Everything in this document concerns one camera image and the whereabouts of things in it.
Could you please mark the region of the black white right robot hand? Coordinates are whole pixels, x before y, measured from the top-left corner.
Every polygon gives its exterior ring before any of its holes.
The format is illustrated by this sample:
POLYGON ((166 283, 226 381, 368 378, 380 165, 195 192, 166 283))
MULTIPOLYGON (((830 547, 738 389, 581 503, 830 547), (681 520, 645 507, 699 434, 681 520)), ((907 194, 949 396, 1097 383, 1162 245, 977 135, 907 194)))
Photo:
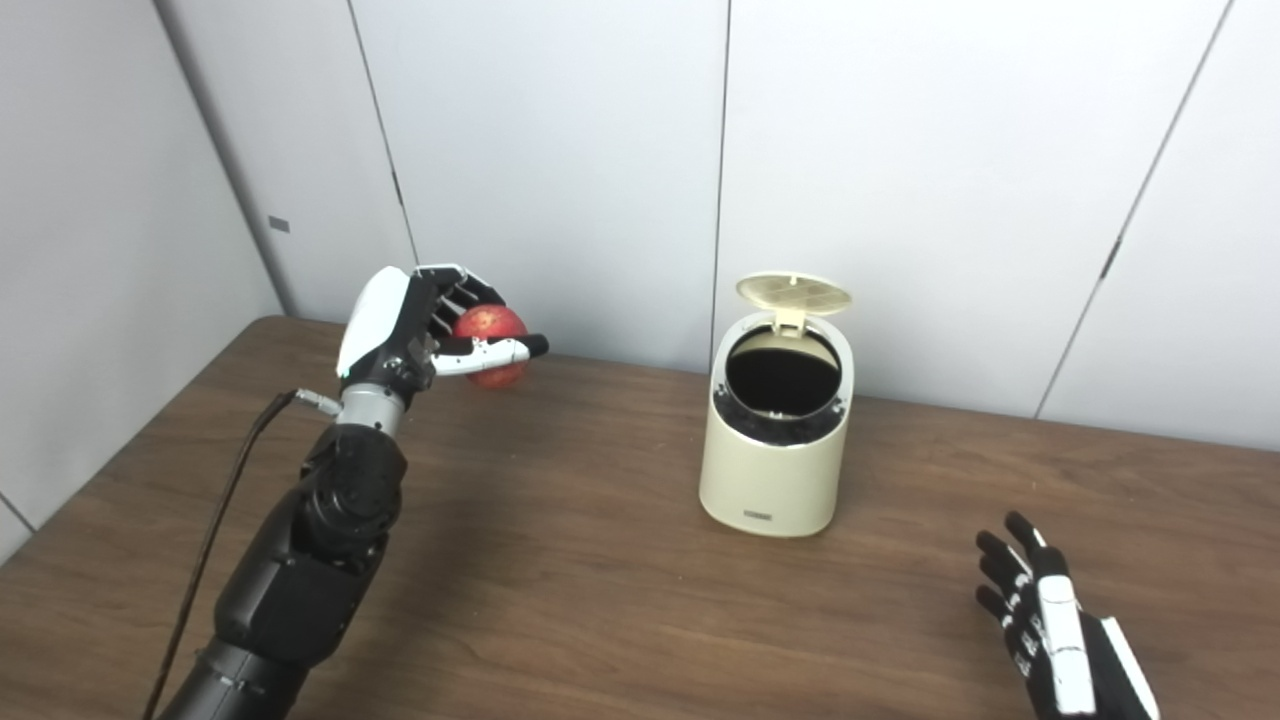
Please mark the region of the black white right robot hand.
POLYGON ((1004 647, 1038 719, 1160 719, 1158 701, 1116 618, 1082 607, 1064 552, 1023 514, 975 536, 987 582, 975 601, 998 624, 1004 647))

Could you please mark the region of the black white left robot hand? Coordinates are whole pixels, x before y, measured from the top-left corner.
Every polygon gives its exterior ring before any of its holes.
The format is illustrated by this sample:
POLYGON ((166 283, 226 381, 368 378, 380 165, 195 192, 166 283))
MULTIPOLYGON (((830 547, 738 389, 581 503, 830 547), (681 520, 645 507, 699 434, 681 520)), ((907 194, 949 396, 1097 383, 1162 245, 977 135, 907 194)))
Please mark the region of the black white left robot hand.
POLYGON ((463 331, 466 313, 506 306, 490 283, 458 264, 380 269, 346 325, 335 365, 340 391, 376 386, 410 406, 439 375, 477 375, 548 354, 544 334, 463 331))

